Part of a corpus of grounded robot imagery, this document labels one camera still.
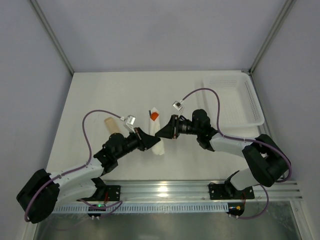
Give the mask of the orange plastic spoon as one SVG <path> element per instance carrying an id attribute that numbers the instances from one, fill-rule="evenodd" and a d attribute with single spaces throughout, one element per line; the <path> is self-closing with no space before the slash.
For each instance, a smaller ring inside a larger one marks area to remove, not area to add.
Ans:
<path id="1" fill-rule="evenodd" d="M 157 112 L 153 112 L 151 115 L 150 115 L 150 118 L 155 121 L 157 118 L 159 117 L 159 114 Z"/>

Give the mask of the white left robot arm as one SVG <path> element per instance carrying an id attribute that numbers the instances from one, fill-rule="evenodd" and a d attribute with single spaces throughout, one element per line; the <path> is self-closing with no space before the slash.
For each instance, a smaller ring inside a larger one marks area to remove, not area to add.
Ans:
<path id="1" fill-rule="evenodd" d="M 102 149 L 83 165 L 55 173 L 43 168 L 36 171 L 16 197 L 24 210 L 24 220 L 36 224 L 55 208 L 70 202 L 102 201 L 108 187 L 101 177 L 114 170 L 120 158 L 134 150 L 144 152 L 160 140 L 136 127 L 128 137 L 113 133 Z"/>

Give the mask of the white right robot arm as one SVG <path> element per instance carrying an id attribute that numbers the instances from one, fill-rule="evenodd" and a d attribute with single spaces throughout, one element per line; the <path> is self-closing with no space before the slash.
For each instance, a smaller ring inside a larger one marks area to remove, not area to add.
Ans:
<path id="1" fill-rule="evenodd" d="M 248 167 L 233 173 L 223 184 L 224 192 L 230 197 L 256 185 L 271 187 L 282 175 L 292 172 L 290 161 L 268 135 L 247 139 L 224 135 L 211 126 L 211 120 L 203 109 L 195 110 L 190 120 L 182 115 L 172 115 L 168 124 L 155 135 L 177 139 L 181 134 L 195 135 L 205 150 L 245 159 Z"/>

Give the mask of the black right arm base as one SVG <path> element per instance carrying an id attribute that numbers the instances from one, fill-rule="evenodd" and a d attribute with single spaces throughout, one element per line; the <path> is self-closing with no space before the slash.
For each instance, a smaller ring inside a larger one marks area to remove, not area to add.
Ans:
<path id="1" fill-rule="evenodd" d="M 224 183 L 210 182 L 208 184 L 210 200 L 253 200 L 255 194 L 252 186 L 247 187 L 244 190 L 237 190 L 231 184 L 231 178 L 238 172 L 239 170 L 229 176 Z"/>

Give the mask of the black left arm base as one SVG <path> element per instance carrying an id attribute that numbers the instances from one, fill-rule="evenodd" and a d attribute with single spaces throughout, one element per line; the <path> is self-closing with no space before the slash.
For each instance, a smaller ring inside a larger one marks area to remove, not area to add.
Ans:
<path id="1" fill-rule="evenodd" d="M 121 186 L 115 184 L 106 184 L 101 178 L 92 178 L 89 183 L 93 184 L 94 191 L 88 197 L 81 197 L 87 202 L 117 202 L 120 200 Z"/>

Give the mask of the beige utensil case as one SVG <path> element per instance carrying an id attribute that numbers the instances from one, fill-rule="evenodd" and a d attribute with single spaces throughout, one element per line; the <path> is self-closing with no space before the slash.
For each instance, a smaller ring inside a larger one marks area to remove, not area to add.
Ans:
<path id="1" fill-rule="evenodd" d="M 113 134 L 121 134 L 122 131 L 119 128 L 116 120 L 113 117 L 108 117 L 104 120 L 104 124 L 109 132 L 110 135 Z"/>

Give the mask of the white perforated plastic basket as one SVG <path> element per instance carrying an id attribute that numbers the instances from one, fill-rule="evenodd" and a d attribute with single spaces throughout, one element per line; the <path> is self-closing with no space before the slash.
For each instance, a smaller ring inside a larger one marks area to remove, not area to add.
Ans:
<path id="1" fill-rule="evenodd" d="M 201 79 L 201 88 L 215 91 L 220 101 L 219 127 L 222 130 L 258 127 L 265 117 L 248 74 L 219 72 Z"/>

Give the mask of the aluminium front rail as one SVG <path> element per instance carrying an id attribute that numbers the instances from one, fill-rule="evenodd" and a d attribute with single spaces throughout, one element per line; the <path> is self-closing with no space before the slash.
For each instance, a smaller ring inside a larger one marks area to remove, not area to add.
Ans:
<path id="1" fill-rule="evenodd" d="M 219 180 L 105 180 L 108 186 L 116 186 L 111 192 L 115 201 L 133 203 L 164 202 L 247 202 L 265 201 L 302 201 L 302 193 L 295 181 L 275 183 L 271 187 L 252 186 L 242 190 L 238 196 L 230 198 L 222 193 L 222 181 Z"/>

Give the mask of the left aluminium frame post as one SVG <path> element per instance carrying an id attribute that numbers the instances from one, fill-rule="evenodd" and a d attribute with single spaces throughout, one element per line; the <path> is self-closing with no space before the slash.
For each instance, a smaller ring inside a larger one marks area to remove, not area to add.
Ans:
<path id="1" fill-rule="evenodd" d="M 58 40 L 51 24 L 49 23 L 45 13 L 43 12 L 39 1 L 38 0 L 29 0 L 30 6 L 32 7 L 34 13 L 36 14 L 37 18 L 39 19 L 44 31 L 46 32 L 48 38 L 50 39 L 51 43 L 53 44 L 55 50 L 57 51 L 59 57 L 61 58 L 63 64 L 67 68 L 68 72 L 73 76 L 75 74 L 74 68 L 70 60 L 68 59 L 60 41 Z"/>

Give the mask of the aluminium frame post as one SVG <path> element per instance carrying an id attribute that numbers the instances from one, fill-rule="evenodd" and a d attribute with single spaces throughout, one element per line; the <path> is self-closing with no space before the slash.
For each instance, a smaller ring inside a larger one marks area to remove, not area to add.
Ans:
<path id="1" fill-rule="evenodd" d="M 55 50 L 57 51 L 59 57 L 61 58 L 63 64 L 67 68 L 68 72 L 73 76 L 75 74 L 74 68 L 70 60 L 68 59 L 60 41 L 58 40 L 51 24 L 49 23 L 45 13 L 43 12 L 39 1 L 38 0 L 29 0 L 30 6 L 32 7 L 34 13 L 36 14 L 37 18 L 39 19 L 44 31 L 46 32 L 48 38 L 50 39 L 51 43 L 53 44 Z"/>
<path id="2" fill-rule="evenodd" d="M 281 27 L 283 26 L 285 20 L 287 19 L 289 13 L 291 12 L 292 8 L 294 7 L 296 0 L 285 0 L 283 6 L 281 7 L 279 13 L 276 15 L 276 18 L 273 21 L 273 24 L 268 31 L 266 38 L 264 39 L 257 55 L 255 56 L 251 67 L 248 70 L 248 74 L 252 76 L 257 69 L 259 63 L 263 59 L 264 55 L 267 53 L 268 49 L 270 48 L 271 44 L 273 43 L 274 39 L 276 38 L 278 32 L 280 31 Z"/>

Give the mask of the right aluminium frame post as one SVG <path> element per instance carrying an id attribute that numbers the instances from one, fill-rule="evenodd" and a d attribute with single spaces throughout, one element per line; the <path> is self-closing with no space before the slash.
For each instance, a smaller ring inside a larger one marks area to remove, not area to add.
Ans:
<path id="1" fill-rule="evenodd" d="M 251 67 L 248 70 L 248 74 L 252 76 L 257 69 L 259 63 L 263 59 L 264 55 L 267 53 L 268 49 L 270 48 L 271 44 L 273 43 L 274 39 L 276 38 L 278 32 L 280 31 L 281 27 L 283 26 L 285 20 L 287 19 L 289 13 L 291 12 L 292 8 L 294 7 L 296 0 L 285 0 L 283 6 L 281 7 L 279 13 L 276 15 L 276 18 L 273 21 L 273 24 L 268 31 L 266 38 L 264 39 L 257 55 L 255 56 Z"/>

